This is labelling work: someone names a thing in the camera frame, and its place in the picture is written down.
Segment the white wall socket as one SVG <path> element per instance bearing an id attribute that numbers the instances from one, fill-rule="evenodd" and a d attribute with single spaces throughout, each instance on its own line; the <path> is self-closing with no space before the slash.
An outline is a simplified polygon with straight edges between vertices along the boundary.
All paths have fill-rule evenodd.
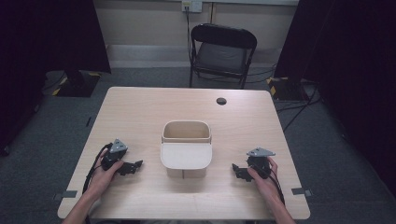
<path id="1" fill-rule="evenodd" d="M 183 12 L 201 13 L 203 10 L 203 2 L 198 0 L 182 0 L 181 10 Z"/>

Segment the white plastic bin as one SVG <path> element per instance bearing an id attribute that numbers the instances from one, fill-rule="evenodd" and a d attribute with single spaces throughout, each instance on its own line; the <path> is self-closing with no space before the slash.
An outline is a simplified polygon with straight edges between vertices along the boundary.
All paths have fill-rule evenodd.
<path id="1" fill-rule="evenodd" d="M 212 134 L 200 120 L 171 120 L 163 128 L 161 161 L 173 178 L 204 178 L 212 161 Z"/>

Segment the black stand base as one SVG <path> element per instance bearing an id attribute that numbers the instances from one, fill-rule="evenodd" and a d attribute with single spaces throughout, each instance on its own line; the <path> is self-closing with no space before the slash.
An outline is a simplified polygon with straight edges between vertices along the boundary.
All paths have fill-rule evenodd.
<path id="1" fill-rule="evenodd" d="M 307 101 L 308 96 L 301 82 L 288 77 L 269 77 L 266 79 L 269 91 L 274 99 L 280 101 Z"/>
<path id="2" fill-rule="evenodd" d="M 53 96 L 89 98 L 101 77 L 98 73 L 79 70 L 66 70 L 65 74 L 66 78 L 53 91 Z"/>

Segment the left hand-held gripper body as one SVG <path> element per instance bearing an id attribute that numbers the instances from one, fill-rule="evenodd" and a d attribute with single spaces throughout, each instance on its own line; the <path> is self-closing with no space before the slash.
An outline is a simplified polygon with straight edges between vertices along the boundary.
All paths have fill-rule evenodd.
<path id="1" fill-rule="evenodd" d="M 105 171 L 108 170 L 115 162 L 119 161 L 128 150 L 128 147 L 118 138 L 116 138 L 114 142 L 110 143 L 106 148 L 107 151 L 101 160 L 101 165 Z"/>

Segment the person's left hand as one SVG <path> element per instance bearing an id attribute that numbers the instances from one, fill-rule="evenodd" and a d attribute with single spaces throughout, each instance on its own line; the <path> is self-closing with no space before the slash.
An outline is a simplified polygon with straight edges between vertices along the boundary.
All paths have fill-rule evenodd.
<path id="1" fill-rule="evenodd" d="M 97 201 L 106 191 L 113 179 L 114 174 L 123 165 L 123 160 L 116 161 L 108 170 L 105 171 L 101 165 L 101 161 L 105 155 L 106 149 L 100 154 L 98 161 L 93 166 L 94 171 L 92 174 L 92 179 L 87 191 L 85 192 L 85 195 L 87 195 L 93 202 Z"/>

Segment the person's right hand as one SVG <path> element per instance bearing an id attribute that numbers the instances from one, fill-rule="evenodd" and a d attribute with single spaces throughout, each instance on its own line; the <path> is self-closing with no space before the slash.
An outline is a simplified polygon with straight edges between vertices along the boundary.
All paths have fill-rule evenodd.
<path id="1" fill-rule="evenodd" d="M 271 174 L 266 179 L 261 178 L 252 167 L 247 168 L 248 173 L 255 180 L 257 189 L 264 200 L 269 195 L 275 195 L 279 197 L 279 192 L 277 189 L 277 164 L 272 158 L 269 158 L 268 161 L 271 167 Z"/>

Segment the grey tape strip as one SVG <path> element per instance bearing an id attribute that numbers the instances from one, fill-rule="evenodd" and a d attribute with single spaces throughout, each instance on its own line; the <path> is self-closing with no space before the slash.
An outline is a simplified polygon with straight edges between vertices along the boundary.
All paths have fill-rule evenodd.
<path id="1" fill-rule="evenodd" d="M 305 197 L 313 196 L 313 192 L 311 189 L 304 189 L 304 188 L 294 188 L 291 189 L 293 195 L 304 195 Z"/>
<path id="2" fill-rule="evenodd" d="M 75 198 L 77 196 L 77 191 L 76 190 L 65 190 L 60 193 L 56 193 L 53 196 L 54 201 L 61 201 L 63 198 Z"/>

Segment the black folding chair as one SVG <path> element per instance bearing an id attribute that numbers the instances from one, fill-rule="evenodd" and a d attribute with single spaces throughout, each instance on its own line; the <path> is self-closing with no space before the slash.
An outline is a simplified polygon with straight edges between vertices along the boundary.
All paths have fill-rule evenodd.
<path id="1" fill-rule="evenodd" d="M 196 73 L 236 78 L 244 89 L 256 36 L 248 30 L 212 23 L 196 25 L 191 30 L 190 80 Z"/>

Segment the dark curtain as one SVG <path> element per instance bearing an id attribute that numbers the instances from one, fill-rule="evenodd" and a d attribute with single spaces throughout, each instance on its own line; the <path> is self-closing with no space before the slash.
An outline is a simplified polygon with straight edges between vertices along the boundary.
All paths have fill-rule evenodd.
<path id="1" fill-rule="evenodd" d="M 396 0 L 299 0 L 276 76 L 316 81 L 396 196 Z"/>
<path id="2" fill-rule="evenodd" d="M 0 156 L 59 70 L 111 71 L 93 0 L 0 0 Z"/>

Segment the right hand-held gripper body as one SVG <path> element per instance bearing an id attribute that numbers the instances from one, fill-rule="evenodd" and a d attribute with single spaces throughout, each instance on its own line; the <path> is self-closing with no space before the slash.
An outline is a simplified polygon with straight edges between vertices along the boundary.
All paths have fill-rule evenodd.
<path id="1" fill-rule="evenodd" d="M 268 158 L 275 156 L 275 152 L 262 147 L 256 147 L 248 153 L 247 164 L 251 166 L 261 178 L 266 179 L 271 174 Z"/>

